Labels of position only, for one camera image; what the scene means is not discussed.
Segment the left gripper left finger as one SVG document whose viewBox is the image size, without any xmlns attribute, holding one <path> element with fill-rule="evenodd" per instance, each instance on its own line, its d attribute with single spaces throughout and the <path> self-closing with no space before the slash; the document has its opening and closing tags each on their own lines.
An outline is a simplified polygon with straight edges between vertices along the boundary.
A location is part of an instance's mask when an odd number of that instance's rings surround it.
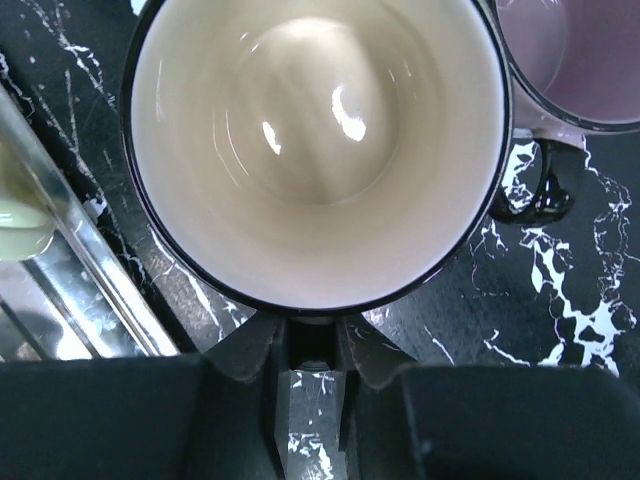
<svg viewBox="0 0 640 480">
<path fill-rule="evenodd" d="M 281 479 L 282 320 L 203 354 L 1 367 L 5 479 Z"/>
</svg>

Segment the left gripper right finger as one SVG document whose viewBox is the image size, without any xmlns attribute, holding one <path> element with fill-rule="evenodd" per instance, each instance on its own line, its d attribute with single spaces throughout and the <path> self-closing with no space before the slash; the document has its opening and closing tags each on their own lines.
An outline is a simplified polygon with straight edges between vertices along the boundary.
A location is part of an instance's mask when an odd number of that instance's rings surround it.
<svg viewBox="0 0 640 480">
<path fill-rule="evenodd" d="M 336 326 L 351 479 L 635 479 L 639 397 L 598 368 L 424 366 Z"/>
</svg>

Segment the cream white mug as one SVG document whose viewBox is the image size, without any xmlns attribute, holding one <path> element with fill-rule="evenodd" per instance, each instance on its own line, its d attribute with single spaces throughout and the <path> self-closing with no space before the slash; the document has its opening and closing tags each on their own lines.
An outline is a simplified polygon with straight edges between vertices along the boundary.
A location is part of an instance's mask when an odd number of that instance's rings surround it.
<svg viewBox="0 0 640 480">
<path fill-rule="evenodd" d="M 255 309 L 360 313 L 436 275 L 514 212 L 503 32 L 482 1 L 149 1 L 122 80 L 122 142 L 161 242 Z"/>
</svg>

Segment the lilac purple mug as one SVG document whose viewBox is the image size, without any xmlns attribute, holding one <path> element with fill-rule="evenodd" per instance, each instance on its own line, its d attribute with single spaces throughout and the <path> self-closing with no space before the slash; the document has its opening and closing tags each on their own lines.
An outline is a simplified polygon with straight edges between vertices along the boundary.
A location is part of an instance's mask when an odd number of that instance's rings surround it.
<svg viewBox="0 0 640 480">
<path fill-rule="evenodd" d="M 515 128 L 572 146 L 638 131 L 638 0 L 489 6 L 512 73 Z"/>
</svg>

